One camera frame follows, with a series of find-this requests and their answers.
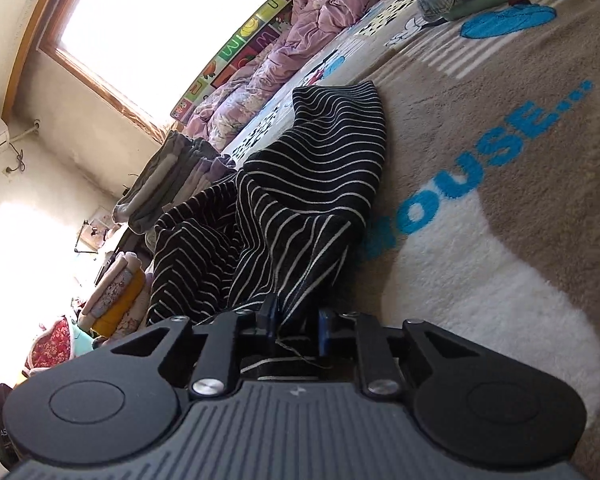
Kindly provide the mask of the black white striped garment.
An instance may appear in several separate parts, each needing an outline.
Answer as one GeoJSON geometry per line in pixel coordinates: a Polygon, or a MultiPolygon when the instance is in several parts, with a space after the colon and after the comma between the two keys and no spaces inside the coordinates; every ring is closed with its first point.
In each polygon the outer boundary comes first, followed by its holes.
{"type": "Polygon", "coordinates": [[[346,286],[384,168],[384,108],[369,81],[292,100],[286,132],[157,221],[149,324],[270,306],[273,334],[297,337],[346,286]]]}

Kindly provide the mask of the small stack of folded clothes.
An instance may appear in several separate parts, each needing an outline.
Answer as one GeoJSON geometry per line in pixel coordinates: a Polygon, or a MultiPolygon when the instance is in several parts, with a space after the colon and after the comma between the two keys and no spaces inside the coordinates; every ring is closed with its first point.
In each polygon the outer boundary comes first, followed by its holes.
{"type": "Polygon", "coordinates": [[[106,339],[134,332],[148,308],[150,278],[135,252],[119,252],[78,317],[85,333],[106,339]]]}

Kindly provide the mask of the stack of grey folded clothes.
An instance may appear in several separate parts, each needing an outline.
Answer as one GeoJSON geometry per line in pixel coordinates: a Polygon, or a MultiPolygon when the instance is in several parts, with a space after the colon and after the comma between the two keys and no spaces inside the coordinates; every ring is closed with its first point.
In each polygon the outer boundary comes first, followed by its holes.
{"type": "Polygon", "coordinates": [[[126,223],[138,235],[150,231],[171,208],[221,180],[235,169],[203,138],[192,139],[171,131],[162,147],[112,210],[114,222],[126,223]]]}

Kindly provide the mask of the red floral heart cushion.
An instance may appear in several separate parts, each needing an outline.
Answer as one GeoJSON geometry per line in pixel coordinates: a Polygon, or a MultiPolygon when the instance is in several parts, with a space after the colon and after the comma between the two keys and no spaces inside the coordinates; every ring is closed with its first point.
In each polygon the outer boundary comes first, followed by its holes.
{"type": "Polygon", "coordinates": [[[63,316],[33,341],[26,359],[26,370],[33,375],[74,358],[71,323],[63,316]]]}

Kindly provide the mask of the dark desk with clutter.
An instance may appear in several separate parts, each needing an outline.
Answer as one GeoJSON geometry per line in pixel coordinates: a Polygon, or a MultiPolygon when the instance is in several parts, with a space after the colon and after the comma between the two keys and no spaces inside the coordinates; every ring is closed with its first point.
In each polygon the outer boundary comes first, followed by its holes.
{"type": "Polygon", "coordinates": [[[115,222],[111,210],[104,206],[98,206],[82,222],[73,247],[73,276],[79,288],[87,289],[94,284],[100,268],[116,254],[128,232],[128,225],[115,222]]]}

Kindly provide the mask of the Mickey Mouse carpet blanket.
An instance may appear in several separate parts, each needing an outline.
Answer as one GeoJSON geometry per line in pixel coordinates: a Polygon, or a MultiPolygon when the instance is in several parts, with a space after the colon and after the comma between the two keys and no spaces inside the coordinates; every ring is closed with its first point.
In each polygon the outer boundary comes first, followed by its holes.
{"type": "MultiPolygon", "coordinates": [[[[319,87],[376,87],[384,168],[346,286],[326,309],[407,318],[577,391],[573,460],[600,479],[600,0],[531,0],[367,40],[319,87]]],[[[285,355],[268,377],[320,368],[285,355]]]]}

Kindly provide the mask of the colourful alphabet foam mat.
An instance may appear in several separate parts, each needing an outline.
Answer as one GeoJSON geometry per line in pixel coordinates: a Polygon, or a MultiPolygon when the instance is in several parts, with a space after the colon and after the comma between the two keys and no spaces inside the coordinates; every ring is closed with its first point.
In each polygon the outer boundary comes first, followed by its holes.
{"type": "Polygon", "coordinates": [[[293,1],[266,0],[262,3],[196,76],[171,110],[171,117],[185,125],[196,106],[275,42],[290,26],[293,1]]]}

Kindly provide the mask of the pink purple quilt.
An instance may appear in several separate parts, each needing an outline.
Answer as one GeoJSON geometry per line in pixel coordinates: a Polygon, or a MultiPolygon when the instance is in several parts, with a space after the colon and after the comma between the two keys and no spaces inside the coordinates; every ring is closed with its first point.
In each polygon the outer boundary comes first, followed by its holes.
{"type": "Polygon", "coordinates": [[[294,0],[290,29],[199,104],[183,133],[222,151],[306,62],[377,1],[294,0]]]}

